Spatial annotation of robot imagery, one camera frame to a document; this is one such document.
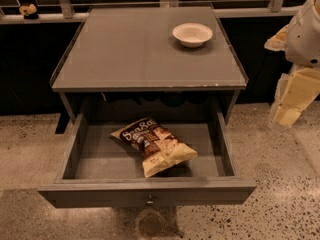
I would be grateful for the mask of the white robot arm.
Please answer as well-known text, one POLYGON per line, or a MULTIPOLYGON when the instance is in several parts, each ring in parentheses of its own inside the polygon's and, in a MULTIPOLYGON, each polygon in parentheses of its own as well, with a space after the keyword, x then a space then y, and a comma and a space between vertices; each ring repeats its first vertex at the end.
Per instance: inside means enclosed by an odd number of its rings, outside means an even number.
POLYGON ((291 127, 320 94, 320 0, 307 0, 264 48, 284 51, 292 63, 278 80, 270 111, 273 125, 291 127))

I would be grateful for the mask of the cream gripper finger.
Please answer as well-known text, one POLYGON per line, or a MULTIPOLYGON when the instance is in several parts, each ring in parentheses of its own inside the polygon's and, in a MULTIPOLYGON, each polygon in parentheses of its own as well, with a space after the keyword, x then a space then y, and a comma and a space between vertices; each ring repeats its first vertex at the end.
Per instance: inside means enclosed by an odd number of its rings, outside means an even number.
POLYGON ((285 51, 286 46, 286 36, 288 33, 288 26, 281 28, 275 35, 269 38, 264 44, 264 48, 270 51, 285 51))
POLYGON ((319 94, 319 69, 299 67, 290 74, 282 74, 271 107, 271 122, 291 127, 319 94))

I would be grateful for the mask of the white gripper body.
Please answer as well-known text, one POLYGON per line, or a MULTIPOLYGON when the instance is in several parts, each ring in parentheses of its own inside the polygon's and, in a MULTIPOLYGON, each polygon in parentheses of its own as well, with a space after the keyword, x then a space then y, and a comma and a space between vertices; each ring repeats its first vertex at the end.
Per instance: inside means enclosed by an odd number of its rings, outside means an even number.
POLYGON ((304 5, 288 25, 286 59, 296 65, 320 67, 320 15, 314 3, 304 5))

